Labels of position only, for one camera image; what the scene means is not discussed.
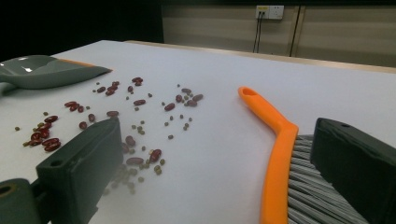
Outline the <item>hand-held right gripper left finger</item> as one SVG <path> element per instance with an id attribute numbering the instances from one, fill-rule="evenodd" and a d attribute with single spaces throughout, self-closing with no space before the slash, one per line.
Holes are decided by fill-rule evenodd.
<path id="1" fill-rule="evenodd" d="M 120 122 L 94 123 L 36 167 L 40 186 L 54 198 L 52 224 L 88 224 L 123 162 Z"/>

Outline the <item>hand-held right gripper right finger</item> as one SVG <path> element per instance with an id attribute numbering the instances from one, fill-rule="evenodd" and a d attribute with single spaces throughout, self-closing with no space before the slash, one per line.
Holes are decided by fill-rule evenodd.
<path id="1" fill-rule="evenodd" d="M 319 118 L 310 160 L 370 224 L 396 224 L 396 148 L 341 121 Z"/>

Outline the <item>orange brush with grey bristles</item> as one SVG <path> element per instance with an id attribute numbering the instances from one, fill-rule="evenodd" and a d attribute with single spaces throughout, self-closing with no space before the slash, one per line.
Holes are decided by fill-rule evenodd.
<path id="1" fill-rule="evenodd" d="M 260 224 L 368 224 L 310 162 L 313 137 L 299 135 L 267 100 L 238 89 L 247 107 L 276 135 L 262 187 Z"/>

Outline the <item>grey dustpan with orange lip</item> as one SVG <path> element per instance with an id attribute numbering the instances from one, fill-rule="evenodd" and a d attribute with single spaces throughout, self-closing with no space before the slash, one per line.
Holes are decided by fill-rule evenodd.
<path id="1" fill-rule="evenodd" d="M 0 83 L 24 90 L 44 90 L 83 82 L 111 69 L 48 55 L 23 56 L 0 62 Z"/>

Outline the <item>red kidney beans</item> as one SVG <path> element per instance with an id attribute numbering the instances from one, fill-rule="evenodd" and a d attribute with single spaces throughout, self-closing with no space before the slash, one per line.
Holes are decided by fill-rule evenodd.
<path id="1" fill-rule="evenodd" d="M 196 107 L 202 99 L 188 88 L 178 88 L 166 101 L 140 77 L 130 82 L 83 82 L 45 90 L 28 103 L 14 129 L 23 132 L 24 147 L 54 153 L 57 166 L 67 161 L 97 168 L 117 166 L 155 119 L 163 117 L 165 127 L 183 119 L 183 129 L 188 130 L 191 118 L 179 109 Z"/>

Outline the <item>black curtain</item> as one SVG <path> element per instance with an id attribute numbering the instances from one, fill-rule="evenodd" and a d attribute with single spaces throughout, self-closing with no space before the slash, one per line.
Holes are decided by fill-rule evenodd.
<path id="1" fill-rule="evenodd" d="M 0 0 L 0 62 L 99 40 L 162 43 L 160 0 Z"/>

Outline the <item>white table cover sheet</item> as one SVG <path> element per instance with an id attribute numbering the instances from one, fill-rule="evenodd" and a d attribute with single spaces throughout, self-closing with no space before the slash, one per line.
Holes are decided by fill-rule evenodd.
<path id="1" fill-rule="evenodd" d="M 238 95 L 248 86 L 284 116 L 312 133 L 319 118 L 353 125 L 396 147 L 396 74 L 265 60 L 257 56 L 100 41 L 65 53 L 69 60 L 111 69 L 98 81 L 143 79 L 164 100 L 178 88 L 203 99 L 181 107 L 191 118 L 167 127 L 163 117 L 138 135 L 138 150 L 158 148 L 165 164 L 148 169 L 135 189 L 116 187 L 99 202 L 91 224 L 258 224 L 266 164 L 275 137 Z M 7 91 L 0 85 L 0 181 L 35 179 L 46 158 L 24 147 L 14 126 L 44 91 Z"/>

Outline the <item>white wall socket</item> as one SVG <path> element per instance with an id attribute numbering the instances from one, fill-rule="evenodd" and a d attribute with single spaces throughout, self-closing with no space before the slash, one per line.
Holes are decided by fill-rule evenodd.
<path id="1" fill-rule="evenodd" d="M 255 17 L 257 19 L 282 20 L 283 15 L 283 6 L 256 6 Z"/>

